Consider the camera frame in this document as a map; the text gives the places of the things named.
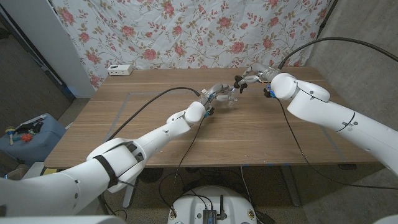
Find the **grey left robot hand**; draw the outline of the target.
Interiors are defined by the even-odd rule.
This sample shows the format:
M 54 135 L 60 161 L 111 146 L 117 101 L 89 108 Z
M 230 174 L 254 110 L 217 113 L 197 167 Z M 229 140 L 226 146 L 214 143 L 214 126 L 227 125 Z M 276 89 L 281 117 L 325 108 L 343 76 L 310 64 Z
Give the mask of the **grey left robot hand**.
M 235 87 L 229 84 L 217 83 L 209 90 L 203 89 L 200 95 L 200 103 L 205 107 L 204 117 L 211 116 L 214 113 L 214 107 L 211 102 L 216 100 L 227 102 L 228 106 L 232 106 L 238 99 L 234 97 Z

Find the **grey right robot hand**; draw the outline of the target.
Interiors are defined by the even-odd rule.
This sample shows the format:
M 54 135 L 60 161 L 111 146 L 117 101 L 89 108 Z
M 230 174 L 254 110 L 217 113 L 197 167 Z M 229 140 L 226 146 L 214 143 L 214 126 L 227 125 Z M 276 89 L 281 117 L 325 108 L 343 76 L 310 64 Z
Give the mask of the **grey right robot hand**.
M 268 83 L 280 73 L 280 69 L 274 69 L 267 65 L 254 63 L 249 66 L 242 75 L 236 75 L 234 87 L 244 89 L 250 83 Z

